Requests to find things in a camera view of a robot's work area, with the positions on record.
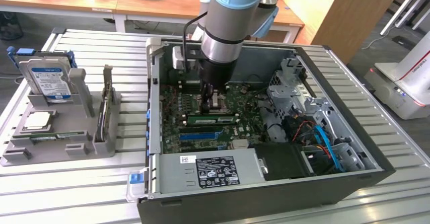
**power supply label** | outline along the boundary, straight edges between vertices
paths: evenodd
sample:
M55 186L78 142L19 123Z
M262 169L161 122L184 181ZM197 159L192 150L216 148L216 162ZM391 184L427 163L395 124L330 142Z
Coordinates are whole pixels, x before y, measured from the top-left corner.
M233 156L197 159L196 165L201 188L241 184Z
M62 79L62 68L33 68L34 79L42 89L43 95L50 99L67 99L71 91L66 81Z

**green circuit board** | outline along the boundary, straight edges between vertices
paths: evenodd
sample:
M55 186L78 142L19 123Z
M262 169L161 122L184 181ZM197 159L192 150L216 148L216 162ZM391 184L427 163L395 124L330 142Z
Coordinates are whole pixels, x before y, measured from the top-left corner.
M264 142L266 133L257 99L253 99L256 91L245 91L244 84L230 85L230 90L218 95L218 108L202 115L201 96L193 88L198 86L162 87L164 153L236 149L233 142L238 139L242 139L241 147L246 147L244 143Z

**white slatted platform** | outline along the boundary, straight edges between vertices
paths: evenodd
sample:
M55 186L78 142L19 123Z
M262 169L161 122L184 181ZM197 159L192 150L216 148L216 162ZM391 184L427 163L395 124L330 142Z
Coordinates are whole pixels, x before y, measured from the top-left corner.
M115 88L123 96L118 153L107 159L0 167L2 224L141 223L137 204L126 202L126 183L146 156L147 37L83 30L51 35L45 50L75 51L90 90L102 90L105 64L115 67ZM397 172L336 205L232 223L430 223L429 158L330 51L320 46L305 49ZM321 95L317 83L309 83ZM23 83L0 117L0 143L9 141L25 112L27 92Z

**floor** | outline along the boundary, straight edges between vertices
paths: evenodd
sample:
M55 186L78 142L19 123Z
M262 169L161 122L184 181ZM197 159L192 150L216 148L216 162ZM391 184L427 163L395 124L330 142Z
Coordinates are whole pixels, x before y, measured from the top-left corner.
M375 39L381 37L380 32L389 19L391 15L387 14L369 38L364 42L364 47L366 47ZM3 52L0 54L0 77L15 77L11 75L5 75L5 73L19 73L7 57L7 47L14 46L15 48L25 47L41 49L46 43L53 28L61 26L70 29L113 32L115 31L114 24L106 22L102 19L94 18L83 19L67 16L19 14L19 20L25 31L23 38L14 41L0 41L0 52ZM170 23L130 21L126 25L127 32L130 33L151 33L165 35L181 35L182 27L182 25ZM194 27L196 26L190 27L189 32L194 31ZM416 43L419 43L423 38L423 35L415 32L409 27L404 27L401 29L395 28L388 37L375 42L369 49L360 50L357 55L354 56L349 64L349 68L358 78L361 78L366 74L371 66L373 66L376 62L400 62L405 58L409 50L392 41L392 38L399 35L407 37ZM0 79L0 94L3 96L0 98L0 112L3 112L18 86L19 85L15 84L14 80ZM415 141L421 146L423 150L428 153L428 155L430 155L430 143L428 140L430 138L430 131L428 131L428 128L430 126L430 119L423 118L407 121L400 119L393 112L392 115L397 119L399 123L401 124Z

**white robot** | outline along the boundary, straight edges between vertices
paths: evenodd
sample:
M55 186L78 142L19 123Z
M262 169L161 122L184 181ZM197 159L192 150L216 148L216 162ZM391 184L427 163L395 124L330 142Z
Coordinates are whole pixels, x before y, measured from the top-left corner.
M430 32L400 63L376 63L365 79L403 119L430 115Z

